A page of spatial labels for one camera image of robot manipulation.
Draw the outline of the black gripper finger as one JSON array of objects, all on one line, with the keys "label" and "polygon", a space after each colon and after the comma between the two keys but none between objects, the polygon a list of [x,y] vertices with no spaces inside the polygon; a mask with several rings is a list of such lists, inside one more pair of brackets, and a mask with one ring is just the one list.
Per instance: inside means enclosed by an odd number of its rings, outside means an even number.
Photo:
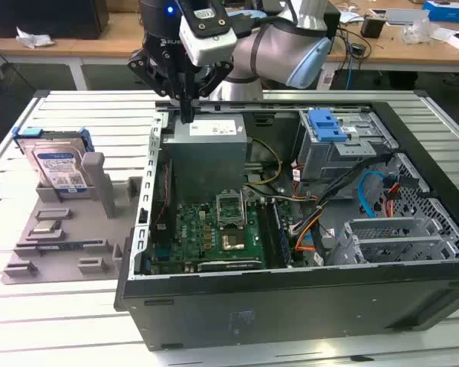
[{"label": "black gripper finger", "polygon": [[187,71],[187,123],[195,116],[194,102],[208,97],[233,70],[231,62],[216,62],[205,67],[191,66]]},{"label": "black gripper finger", "polygon": [[129,69],[159,96],[168,96],[180,110],[182,123],[187,123],[187,92],[184,76],[177,64],[176,53],[162,50],[158,58],[145,48],[134,52],[128,62]]}]

